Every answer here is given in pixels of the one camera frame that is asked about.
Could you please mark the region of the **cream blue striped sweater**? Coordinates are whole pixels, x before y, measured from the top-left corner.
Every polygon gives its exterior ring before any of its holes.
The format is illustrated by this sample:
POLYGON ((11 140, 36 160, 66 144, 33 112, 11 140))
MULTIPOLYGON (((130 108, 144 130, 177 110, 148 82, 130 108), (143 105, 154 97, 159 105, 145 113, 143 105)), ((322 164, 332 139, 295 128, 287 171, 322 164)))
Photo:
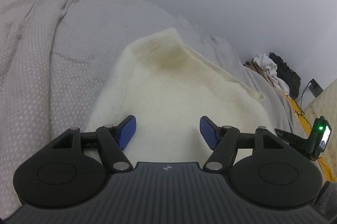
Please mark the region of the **cream blue striped sweater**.
POLYGON ((199 162, 211 149, 199 120, 254 133, 273 127, 264 97, 185 45, 173 28, 139 39, 122 52, 91 112, 87 129, 136 117, 125 149, 138 162, 199 162))

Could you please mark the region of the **cream quilted headboard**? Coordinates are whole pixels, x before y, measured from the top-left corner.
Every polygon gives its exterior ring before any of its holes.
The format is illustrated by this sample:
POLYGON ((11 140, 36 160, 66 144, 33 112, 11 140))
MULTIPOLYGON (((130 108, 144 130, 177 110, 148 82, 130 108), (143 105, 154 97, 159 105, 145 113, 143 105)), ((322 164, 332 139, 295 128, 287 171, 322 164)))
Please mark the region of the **cream quilted headboard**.
POLYGON ((304 109, 304 114, 311 125, 314 125, 316 118, 324 116, 332 131, 336 132, 336 110, 336 80, 334 80, 304 109))

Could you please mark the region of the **black fluffy garment right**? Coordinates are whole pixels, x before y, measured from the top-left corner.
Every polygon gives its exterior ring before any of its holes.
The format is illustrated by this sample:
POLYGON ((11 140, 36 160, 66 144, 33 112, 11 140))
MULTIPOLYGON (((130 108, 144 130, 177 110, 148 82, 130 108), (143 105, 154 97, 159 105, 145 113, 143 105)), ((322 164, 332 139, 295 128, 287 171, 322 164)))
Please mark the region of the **black fluffy garment right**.
POLYGON ((300 76, 293 71, 280 56, 271 52, 269 53, 269 58, 277 65, 278 78, 282 79, 288 85, 290 97, 296 99, 299 96, 300 76))

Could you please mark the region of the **cardboard box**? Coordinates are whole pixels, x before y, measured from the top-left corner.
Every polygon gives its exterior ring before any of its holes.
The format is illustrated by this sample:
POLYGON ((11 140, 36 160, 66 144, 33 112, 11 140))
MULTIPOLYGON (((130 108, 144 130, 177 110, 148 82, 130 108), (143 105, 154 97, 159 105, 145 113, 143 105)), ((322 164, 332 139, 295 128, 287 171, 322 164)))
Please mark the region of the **cardboard box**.
POLYGON ((245 61, 243 65, 252 71, 256 72, 257 74, 261 75, 264 79, 266 79, 265 73, 262 71, 262 69, 253 61, 245 61))

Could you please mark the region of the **white crumpled garment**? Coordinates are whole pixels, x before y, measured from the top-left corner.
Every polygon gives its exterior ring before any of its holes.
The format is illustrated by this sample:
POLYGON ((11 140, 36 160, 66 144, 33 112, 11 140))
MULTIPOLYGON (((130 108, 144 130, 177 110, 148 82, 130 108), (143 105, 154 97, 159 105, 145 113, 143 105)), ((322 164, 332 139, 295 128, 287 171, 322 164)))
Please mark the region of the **white crumpled garment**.
POLYGON ((281 90, 286 95, 290 94, 289 86, 277 74, 277 64, 267 54, 256 55, 253 58, 253 63, 262 70, 263 74, 274 88, 281 90))

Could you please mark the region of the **grey bed sheet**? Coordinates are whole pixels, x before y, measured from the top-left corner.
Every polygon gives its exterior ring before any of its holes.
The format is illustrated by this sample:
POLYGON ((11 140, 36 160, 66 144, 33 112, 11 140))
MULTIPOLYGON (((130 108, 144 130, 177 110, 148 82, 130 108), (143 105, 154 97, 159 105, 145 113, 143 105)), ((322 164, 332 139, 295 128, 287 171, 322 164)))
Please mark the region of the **grey bed sheet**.
POLYGON ((274 127, 304 136, 290 103, 223 38, 144 0, 1 0, 1 217, 20 206, 17 167, 69 127, 85 128, 123 49, 174 28, 203 57, 265 95, 274 127))

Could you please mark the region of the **black wall charger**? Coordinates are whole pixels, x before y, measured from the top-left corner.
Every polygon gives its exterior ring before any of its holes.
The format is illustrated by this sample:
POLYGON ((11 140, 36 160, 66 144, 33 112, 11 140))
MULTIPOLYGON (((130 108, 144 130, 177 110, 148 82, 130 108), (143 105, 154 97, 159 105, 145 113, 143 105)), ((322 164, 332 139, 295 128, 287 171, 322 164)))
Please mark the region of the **black wall charger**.
POLYGON ((310 80, 308 88, 315 98, 317 98, 323 92, 322 87, 315 79, 310 80))

